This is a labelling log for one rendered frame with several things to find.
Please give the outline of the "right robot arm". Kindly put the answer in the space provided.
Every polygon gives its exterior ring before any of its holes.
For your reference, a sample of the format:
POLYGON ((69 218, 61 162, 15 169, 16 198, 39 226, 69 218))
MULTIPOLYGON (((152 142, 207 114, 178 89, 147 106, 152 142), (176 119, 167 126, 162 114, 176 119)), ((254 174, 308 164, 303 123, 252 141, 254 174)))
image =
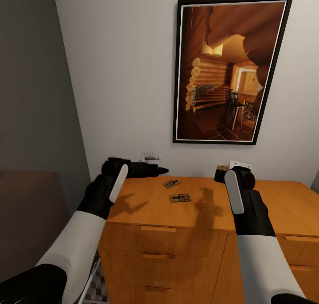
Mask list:
POLYGON ((283 254, 249 164, 230 160, 214 180, 226 184, 234 217, 245 304, 317 304, 306 299, 283 254))

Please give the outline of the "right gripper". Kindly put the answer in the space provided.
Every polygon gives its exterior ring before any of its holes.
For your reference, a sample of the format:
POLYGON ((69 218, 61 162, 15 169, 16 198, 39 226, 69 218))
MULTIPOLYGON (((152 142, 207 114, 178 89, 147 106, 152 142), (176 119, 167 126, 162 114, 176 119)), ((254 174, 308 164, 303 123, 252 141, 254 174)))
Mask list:
POLYGON ((215 173, 215 178, 214 180, 216 182, 219 182, 219 183, 225 183, 224 181, 224 175, 225 175, 226 171, 222 171, 220 169, 216 169, 216 173, 215 173))

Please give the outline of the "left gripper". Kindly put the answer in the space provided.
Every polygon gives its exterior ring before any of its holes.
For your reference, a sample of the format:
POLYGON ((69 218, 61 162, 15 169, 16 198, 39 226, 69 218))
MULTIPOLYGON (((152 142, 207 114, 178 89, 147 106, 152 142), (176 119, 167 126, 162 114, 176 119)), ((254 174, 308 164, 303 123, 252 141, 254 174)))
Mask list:
POLYGON ((147 164, 147 163, 139 163, 139 174, 136 178, 156 178, 159 175, 163 175, 169 172, 169 169, 158 168, 157 164, 147 164))

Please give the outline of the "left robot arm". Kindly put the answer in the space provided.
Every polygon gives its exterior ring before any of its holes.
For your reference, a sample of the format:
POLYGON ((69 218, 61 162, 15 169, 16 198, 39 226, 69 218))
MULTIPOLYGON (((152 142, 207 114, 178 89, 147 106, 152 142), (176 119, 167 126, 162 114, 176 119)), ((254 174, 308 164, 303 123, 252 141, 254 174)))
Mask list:
POLYGON ((157 152, 143 152, 139 162, 109 157, 62 233, 36 266, 0 283, 0 304, 73 304, 91 272, 103 228, 125 179, 156 178, 169 172, 149 164, 157 152))

